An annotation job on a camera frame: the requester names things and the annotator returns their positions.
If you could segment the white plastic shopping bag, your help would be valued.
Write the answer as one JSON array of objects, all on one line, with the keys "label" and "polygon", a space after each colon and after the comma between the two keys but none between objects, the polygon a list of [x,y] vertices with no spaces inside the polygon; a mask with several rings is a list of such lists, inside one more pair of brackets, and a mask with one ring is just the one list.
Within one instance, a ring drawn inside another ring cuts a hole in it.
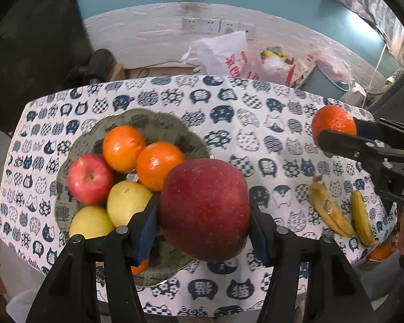
[{"label": "white plastic shopping bag", "polygon": [[259,79],[244,31],[198,39],[182,56],[185,64],[198,64],[206,74]]}]

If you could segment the white wall socket strip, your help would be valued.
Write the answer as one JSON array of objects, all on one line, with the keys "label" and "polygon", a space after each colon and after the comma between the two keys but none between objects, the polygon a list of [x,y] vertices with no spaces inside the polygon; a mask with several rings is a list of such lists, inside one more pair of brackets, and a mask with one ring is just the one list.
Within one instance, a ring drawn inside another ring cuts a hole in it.
[{"label": "white wall socket strip", "polygon": [[247,37],[253,38],[256,33],[256,26],[251,23],[218,18],[183,17],[182,31],[187,34],[208,34],[216,36],[243,31]]}]

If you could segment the dark red apple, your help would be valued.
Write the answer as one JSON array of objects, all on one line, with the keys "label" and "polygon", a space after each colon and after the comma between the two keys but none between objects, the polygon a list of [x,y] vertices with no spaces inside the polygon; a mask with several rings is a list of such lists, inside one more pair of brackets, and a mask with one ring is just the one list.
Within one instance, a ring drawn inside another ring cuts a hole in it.
[{"label": "dark red apple", "polygon": [[249,219],[246,179],[223,160],[188,160],[165,179],[159,206],[163,237],[194,259],[236,257],[246,245]]}]

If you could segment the yellow pear lower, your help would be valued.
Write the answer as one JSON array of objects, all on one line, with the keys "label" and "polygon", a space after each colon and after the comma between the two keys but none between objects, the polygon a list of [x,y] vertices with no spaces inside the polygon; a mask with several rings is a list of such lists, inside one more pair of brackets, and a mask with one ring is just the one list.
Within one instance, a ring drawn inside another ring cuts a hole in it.
[{"label": "yellow pear lower", "polygon": [[85,239],[108,235],[115,229],[109,215],[101,206],[85,206],[71,222],[69,236],[82,235]]}]

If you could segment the grey-blue trash bin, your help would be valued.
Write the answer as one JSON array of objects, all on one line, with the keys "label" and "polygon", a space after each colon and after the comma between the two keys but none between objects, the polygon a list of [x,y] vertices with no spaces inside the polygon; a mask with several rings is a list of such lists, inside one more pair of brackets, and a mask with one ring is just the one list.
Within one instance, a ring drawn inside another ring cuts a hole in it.
[{"label": "grey-blue trash bin", "polygon": [[350,91],[351,86],[345,82],[332,80],[316,65],[298,88],[324,98],[340,99]]}]

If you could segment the clear plastic bag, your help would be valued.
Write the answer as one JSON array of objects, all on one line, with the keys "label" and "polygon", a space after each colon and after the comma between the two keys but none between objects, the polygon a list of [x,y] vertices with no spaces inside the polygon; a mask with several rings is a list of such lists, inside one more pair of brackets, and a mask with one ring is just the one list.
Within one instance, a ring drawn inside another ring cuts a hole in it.
[{"label": "clear plastic bag", "polygon": [[321,71],[334,82],[352,84],[353,74],[348,63],[340,58],[331,47],[317,47],[312,52]]}]

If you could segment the yellow pear upper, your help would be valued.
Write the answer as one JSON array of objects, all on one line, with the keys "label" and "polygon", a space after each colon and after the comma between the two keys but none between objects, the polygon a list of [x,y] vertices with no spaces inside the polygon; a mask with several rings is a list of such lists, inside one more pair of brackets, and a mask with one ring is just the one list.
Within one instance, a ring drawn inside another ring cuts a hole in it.
[{"label": "yellow pear upper", "polygon": [[115,227],[127,225],[134,214],[145,209],[152,196],[149,189],[137,182],[125,180],[115,184],[106,202],[110,220]]}]

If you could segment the yellow banana with sticker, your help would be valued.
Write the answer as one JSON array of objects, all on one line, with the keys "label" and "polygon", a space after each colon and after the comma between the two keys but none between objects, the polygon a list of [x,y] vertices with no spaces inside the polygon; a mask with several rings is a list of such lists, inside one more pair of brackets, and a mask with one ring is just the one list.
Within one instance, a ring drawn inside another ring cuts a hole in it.
[{"label": "yellow banana with sticker", "polygon": [[334,199],[322,184],[321,176],[313,176],[309,186],[309,201],[327,226],[341,237],[351,238],[355,231]]}]

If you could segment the black bag on floor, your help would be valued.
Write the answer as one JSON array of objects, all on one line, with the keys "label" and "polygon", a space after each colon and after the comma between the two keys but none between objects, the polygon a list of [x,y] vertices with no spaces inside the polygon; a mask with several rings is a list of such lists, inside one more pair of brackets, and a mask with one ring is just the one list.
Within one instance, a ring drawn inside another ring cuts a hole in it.
[{"label": "black bag on floor", "polygon": [[68,73],[65,85],[79,87],[107,81],[117,61],[107,49],[96,50],[87,65],[76,65]]}]

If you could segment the small red apple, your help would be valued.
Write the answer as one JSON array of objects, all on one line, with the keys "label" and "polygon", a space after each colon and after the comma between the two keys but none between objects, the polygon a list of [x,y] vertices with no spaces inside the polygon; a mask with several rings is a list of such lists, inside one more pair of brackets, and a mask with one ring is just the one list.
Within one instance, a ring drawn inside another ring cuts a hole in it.
[{"label": "small red apple", "polygon": [[105,159],[96,154],[78,157],[68,172],[67,186],[75,199],[89,206],[104,202],[114,184],[114,176]]}]

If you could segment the yellow pear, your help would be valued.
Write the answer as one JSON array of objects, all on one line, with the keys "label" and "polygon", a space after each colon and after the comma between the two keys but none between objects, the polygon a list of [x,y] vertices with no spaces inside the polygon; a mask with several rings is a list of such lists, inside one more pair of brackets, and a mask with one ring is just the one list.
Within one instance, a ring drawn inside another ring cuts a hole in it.
[{"label": "yellow pear", "polygon": [[145,209],[152,196],[149,189],[137,182],[125,180],[115,184],[106,202],[110,220],[115,227],[127,225],[134,214]]},{"label": "yellow pear", "polygon": [[85,206],[71,222],[69,236],[82,235],[85,239],[108,235],[115,229],[109,215],[101,206]]}]

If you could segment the green floral fruit plate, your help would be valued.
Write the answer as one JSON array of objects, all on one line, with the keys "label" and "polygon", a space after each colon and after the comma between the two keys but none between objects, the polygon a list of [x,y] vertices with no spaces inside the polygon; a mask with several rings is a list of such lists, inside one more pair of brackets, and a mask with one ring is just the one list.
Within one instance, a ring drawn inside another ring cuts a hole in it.
[{"label": "green floral fruit plate", "polygon": [[164,112],[130,109],[82,129],[55,182],[54,218],[66,241],[126,225],[173,168],[210,156],[183,120]]}]

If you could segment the cat pattern tablecloth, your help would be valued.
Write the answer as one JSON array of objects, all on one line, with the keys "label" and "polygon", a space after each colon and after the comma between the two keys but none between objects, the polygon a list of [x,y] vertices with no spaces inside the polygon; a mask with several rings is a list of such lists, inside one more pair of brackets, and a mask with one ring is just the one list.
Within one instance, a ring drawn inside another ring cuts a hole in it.
[{"label": "cat pattern tablecloth", "polygon": [[109,82],[63,90],[31,101],[8,150],[1,182],[0,238],[24,261],[47,273],[68,239],[79,206],[66,185],[72,162],[100,152],[120,125],[151,128],[148,142],[184,152],[198,144],[246,178],[260,209],[299,236],[319,238],[328,227],[308,202],[320,175],[345,216],[360,190],[374,236],[386,240],[397,219],[386,212],[359,163],[329,157],[312,138],[312,119],[328,104],[284,85],[233,77],[179,75]]}]

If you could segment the orange at table edge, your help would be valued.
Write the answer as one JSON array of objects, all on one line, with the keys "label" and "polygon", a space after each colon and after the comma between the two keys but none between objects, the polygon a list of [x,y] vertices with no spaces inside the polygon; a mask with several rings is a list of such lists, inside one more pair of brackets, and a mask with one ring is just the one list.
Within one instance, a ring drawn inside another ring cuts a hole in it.
[{"label": "orange at table edge", "polygon": [[383,242],[376,247],[367,257],[367,262],[382,262],[388,259],[393,253],[392,244],[390,240]]}]

